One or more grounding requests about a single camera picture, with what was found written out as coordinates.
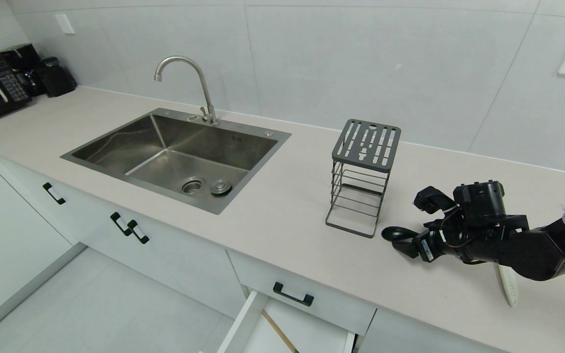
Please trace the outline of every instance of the white cabinet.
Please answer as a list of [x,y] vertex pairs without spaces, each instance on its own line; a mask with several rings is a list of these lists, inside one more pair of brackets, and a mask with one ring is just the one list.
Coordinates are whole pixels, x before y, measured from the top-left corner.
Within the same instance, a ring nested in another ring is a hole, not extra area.
[[297,351],[351,353],[354,348],[354,333],[253,290],[217,353],[289,353],[263,311]]
[[377,310],[359,353],[500,353],[402,315]]
[[123,209],[84,192],[52,181],[50,192],[65,200],[62,222],[82,243],[125,264],[133,270],[182,291],[149,243],[142,244],[126,224]]
[[0,176],[0,305],[71,247]]
[[[0,158],[0,165],[3,174],[20,182],[19,188],[29,193],[37,208],[46,210],[78,241],[229,317],[237,316],[245,293],[223,247],[12,161]],[[128,228],[132,221],[137,223],[134,231]],[[147,242],[139,239],[144,236]]]
[[136,221],[134,236],[150,239],[146,246],[166,264],[182,293],[233,319],[237,317],[245,293],[224,248],[144,215],[123,210],[123,216]]
[[239,281],[294,308],[365,335],[376,308],[289,271],[230,251]]

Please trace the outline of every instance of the coffee maker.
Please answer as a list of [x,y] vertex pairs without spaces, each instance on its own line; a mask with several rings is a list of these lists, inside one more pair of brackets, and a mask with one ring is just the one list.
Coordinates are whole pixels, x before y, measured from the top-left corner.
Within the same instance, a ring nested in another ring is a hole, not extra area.
[[32,96],[58,97],[76,89],[76,80],[60,66],[55,56],[41,58],[31,43],[14,45],[0,51],[14,68],[23,88]]

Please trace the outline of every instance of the floor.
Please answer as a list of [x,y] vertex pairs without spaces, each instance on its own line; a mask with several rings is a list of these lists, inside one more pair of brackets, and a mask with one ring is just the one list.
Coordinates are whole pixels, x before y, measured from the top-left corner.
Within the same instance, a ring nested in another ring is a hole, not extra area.
[[0,322],[0,353],[215,353],[232,323],[87,248]]

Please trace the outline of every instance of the black handle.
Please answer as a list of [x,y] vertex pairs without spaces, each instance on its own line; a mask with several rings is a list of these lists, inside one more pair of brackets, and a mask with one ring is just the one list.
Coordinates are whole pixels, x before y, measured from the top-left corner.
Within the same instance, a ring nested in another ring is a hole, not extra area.
[[134,234],[134,236],[136,237],[136,239],[139,239],[139,241],[141,242],[141,244],[145,244],[148,241],[150,241],[150,239],[148,238],[147,235],[143,234],[143,237],[141,237],[139,234],[136,233],[136,230],[134,230],[134,228],[136,226],[138,226],[139,224],[133,219],[132,221],[128,222],[128,229],[132,230],[132,234]]
[[274,293],[282,295],[283,297],[287,298],[287,299],[291,299],[296,303],[300,303],[304,306],[311,306],[311,304],[313,304],[313,299],[315,299],[312,295],[310,294],[305,294],[305,299],[304,300],[300,300],[297,298],[292,297],[289,294],[285,294],[283,293],[283,284],[280,282],[276,282],[276,284],[274,284]]
[[118,212],[115,212],[114,214],[110,215],[110,219],[112,219],[113,223],[115,224],[115,226],[117,226],[117,228],[119,228],[119,230],[121,230],[121,233],[123,233],[126,237],[130,234],[132,234],[132,230],[130,228],[121,228],[121,226],[119,225],[119,223],[117,223],[117,220],[121,218],[121,215]]
[[56,203],[58,203],[58,205],[62,205],[63,203],[67,202],[63,198],[56,199],[56,196],[54,196],[49,190],[50,188],[52,188],[52,185],[50,183],[43,184],[43,188],[45,189],[45,191],[47,191],[47,194],[49,194],[49,196],[51,196],[51,198],[54,199]]

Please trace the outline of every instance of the metal rack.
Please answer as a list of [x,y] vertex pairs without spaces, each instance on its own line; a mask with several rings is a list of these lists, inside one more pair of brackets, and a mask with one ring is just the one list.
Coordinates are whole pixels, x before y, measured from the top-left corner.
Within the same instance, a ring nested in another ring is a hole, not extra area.
[[350,119],[333,149],[326,224],[374,237],[401,130]]

